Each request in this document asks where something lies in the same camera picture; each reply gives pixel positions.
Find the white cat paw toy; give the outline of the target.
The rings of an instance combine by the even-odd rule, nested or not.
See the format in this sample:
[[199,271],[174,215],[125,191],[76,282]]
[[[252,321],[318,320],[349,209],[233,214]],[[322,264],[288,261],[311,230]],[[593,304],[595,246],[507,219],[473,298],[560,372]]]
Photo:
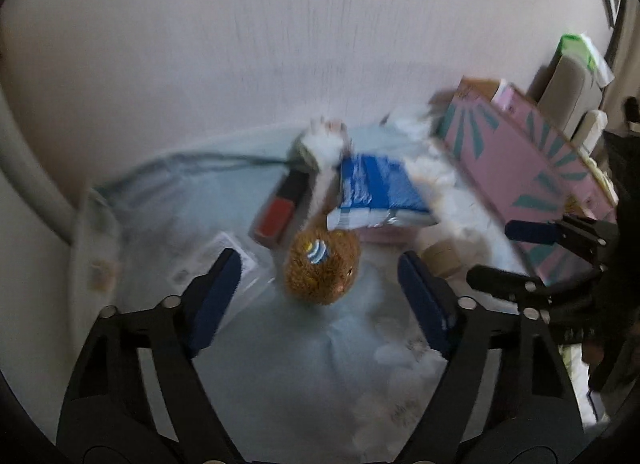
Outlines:
[[297,139],[296,151],[312,171],[321,172],[337,167],[352,153],[352,139],[342,120],[320,117]]

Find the clear plastic package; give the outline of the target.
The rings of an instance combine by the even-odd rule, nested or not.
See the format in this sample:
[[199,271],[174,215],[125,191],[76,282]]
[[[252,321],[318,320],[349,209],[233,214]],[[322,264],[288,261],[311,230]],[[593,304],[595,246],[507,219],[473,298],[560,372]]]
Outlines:
[[273,279],[274,269],[268,250],[248,236],[231,231],[215,231],[176,260],[168,273],[168,282],[184,291],[198,276],[206,275],[218,265],[230,265],[239,276],[233,297],[250,300]]

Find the pink patterned cardboard box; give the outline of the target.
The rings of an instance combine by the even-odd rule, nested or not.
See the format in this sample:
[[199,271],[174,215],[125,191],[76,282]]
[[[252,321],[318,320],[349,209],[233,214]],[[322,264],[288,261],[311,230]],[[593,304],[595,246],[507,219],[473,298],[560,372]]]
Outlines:
[[464,77],[436,135],[502,222],[549,222],[574,211],[614,223],[596,165],[511,83]]

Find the blue wet wipes pack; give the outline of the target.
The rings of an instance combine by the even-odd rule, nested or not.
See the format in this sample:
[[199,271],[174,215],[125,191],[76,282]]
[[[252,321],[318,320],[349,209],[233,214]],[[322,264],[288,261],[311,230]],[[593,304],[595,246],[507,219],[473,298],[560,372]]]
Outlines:
[[326,216],[329,230],[426,228],[435,224],[434,211],[413,185],[402,161],[370,154],[342,160],[340,198]]

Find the green white tissue pack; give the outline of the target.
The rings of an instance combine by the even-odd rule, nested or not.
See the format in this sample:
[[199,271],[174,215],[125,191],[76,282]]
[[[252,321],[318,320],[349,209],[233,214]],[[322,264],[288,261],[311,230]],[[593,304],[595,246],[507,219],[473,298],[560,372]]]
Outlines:
[[563,34],[558,44],[558,52],[579,60],[600,88],[606,88],[615,79],[610,65],[586,34]]

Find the white pillow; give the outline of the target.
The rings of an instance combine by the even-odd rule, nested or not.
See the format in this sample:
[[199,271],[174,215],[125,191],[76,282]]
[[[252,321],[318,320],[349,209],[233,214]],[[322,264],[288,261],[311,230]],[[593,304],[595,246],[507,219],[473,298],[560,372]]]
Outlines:
[[600,109],[585,113],[572,136],[572,143],[587,155],[591,155],[608,125],[608,114]]

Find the brown hedgehog plush toy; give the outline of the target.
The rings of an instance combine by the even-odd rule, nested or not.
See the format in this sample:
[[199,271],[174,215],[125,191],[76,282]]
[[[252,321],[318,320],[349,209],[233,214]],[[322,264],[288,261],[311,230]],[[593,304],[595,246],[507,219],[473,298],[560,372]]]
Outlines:
[[353,231],[303,229],[288,250],[285,289],[299,300],[330,306],[355,284],[360,256],[360,240]]

